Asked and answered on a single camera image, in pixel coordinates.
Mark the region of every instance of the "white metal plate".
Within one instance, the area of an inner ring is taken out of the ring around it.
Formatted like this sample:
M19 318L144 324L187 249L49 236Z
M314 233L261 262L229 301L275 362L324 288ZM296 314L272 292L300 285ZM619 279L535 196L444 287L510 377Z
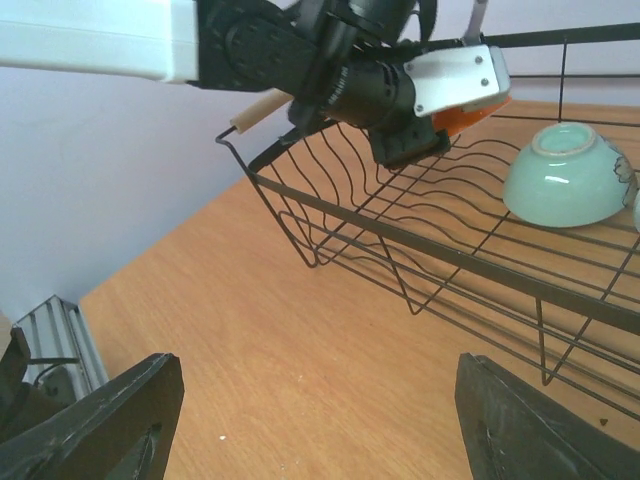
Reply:
M483 101L500 92L487 45L429 52L405 64L405 71L416 88L418 117Z

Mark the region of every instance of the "wire dish rack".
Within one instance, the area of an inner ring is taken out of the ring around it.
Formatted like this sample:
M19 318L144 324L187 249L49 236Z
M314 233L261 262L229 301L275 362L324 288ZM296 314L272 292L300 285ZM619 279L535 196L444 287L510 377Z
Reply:
M377 166L366 133L345 124L293 145L277 141L250 163L228 140L233 128L217 142L309 267L339 265L401 297L413 314L429 312L538 369L542 385L565 382L640 420L640 236L632 213L547 229L519 220L501 198L519 150L558 121L591 124L638 171L640 109L563 100L575 77L640 78L567 74L574 44L638 39L640 24L485 37L505 49L561 45L557 75L514 76L557 79L559 101L513 102L452 139L447 154L401 171Z

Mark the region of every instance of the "white robot arm segment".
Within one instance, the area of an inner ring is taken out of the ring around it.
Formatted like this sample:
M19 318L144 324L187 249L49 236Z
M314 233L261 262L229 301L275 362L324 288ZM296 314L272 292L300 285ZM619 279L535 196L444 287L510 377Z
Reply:
M192 0L4 0L0 65L142 77L198 78Z

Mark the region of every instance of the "bowl rim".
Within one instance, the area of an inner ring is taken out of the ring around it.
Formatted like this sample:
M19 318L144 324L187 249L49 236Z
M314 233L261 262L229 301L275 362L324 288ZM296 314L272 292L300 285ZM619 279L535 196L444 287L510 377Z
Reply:
M578 127L582 128L582 129L586 130L588 132L588 134L589 134L589 137L588 137L587 141L585 143L583 143L582 145L580 145L579 147L576 147L576 148L571 149L571 150L564 150L564 151L561 151L561 152L554 152L554 151L547 150L547 149L542 147L541 140L542 140L542 137L544 135L546 135L550 131L557 130L559 128L567 127L567 126L578 126ZM533 140L531 141L531 148L535 153L537 153L539 155L542 155L544 157L566 158L566 157L572 157L574 155L582 153L585 150L591 148L593 146L593 144L595 143L597 137L598 137L598 133L590 125L587 125L586 123L581 123L581 122L558 122L558 123L556 123L554 125L549 125L548 127L545 127L542 130L540 130L538 133L536 133L534 135L534 137L533 137Z

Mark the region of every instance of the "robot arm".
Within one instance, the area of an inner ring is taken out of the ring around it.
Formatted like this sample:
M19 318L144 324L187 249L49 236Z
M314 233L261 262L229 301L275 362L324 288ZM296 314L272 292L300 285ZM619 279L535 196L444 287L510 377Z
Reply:
M198 79L192 0L9 0L0 9L0 65Z
M437 112L499 104L510 81L484 45L487 0L474 0L465 36L430 48L437 0L5 1L0 65L283 92L299 136L327 119L367 130L373 157L400 168L450 148ZM420 42L399 38L412 13Z

